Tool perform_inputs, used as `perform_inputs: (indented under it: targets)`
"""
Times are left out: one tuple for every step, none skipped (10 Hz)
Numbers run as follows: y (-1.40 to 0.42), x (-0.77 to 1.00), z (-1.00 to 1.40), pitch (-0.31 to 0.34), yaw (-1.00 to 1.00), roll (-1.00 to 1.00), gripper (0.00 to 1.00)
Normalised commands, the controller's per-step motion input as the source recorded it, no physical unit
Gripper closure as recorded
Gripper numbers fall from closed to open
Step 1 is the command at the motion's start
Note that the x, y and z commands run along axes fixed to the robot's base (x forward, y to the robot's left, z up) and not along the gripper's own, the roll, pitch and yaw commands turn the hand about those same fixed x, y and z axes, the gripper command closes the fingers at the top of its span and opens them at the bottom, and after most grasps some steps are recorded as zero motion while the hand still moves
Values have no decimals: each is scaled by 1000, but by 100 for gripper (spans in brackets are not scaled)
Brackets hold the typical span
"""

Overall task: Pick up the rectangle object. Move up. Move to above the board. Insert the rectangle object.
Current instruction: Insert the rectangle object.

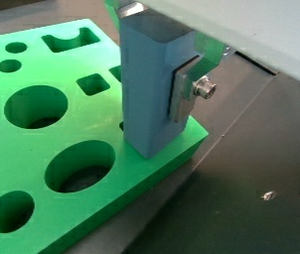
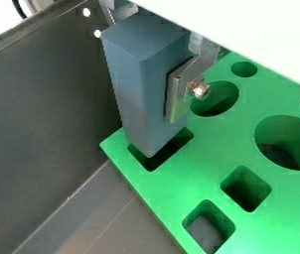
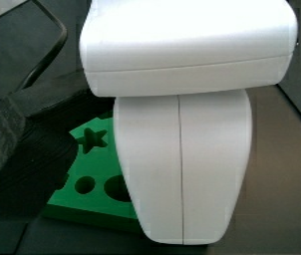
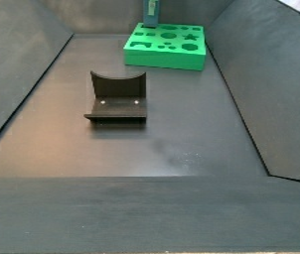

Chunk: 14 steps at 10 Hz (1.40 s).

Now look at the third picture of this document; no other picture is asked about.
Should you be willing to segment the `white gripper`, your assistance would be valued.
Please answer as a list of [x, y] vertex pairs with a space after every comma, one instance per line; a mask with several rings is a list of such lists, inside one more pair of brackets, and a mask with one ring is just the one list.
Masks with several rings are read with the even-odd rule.
[[218, 241], [250, 153], [246, 92], [119, 98], [114, 125], [126, 184], [149, 239], [182, 245]]

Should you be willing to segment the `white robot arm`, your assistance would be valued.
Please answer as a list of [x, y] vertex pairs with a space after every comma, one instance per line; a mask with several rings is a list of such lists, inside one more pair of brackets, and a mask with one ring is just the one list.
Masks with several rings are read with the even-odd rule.
[[81, 57], [111, 97], [115, 144], [150, 240], [209, 244], [225, 234], [252, 146], [246, 91], [289, 68], [288, 0], [94, 0]]

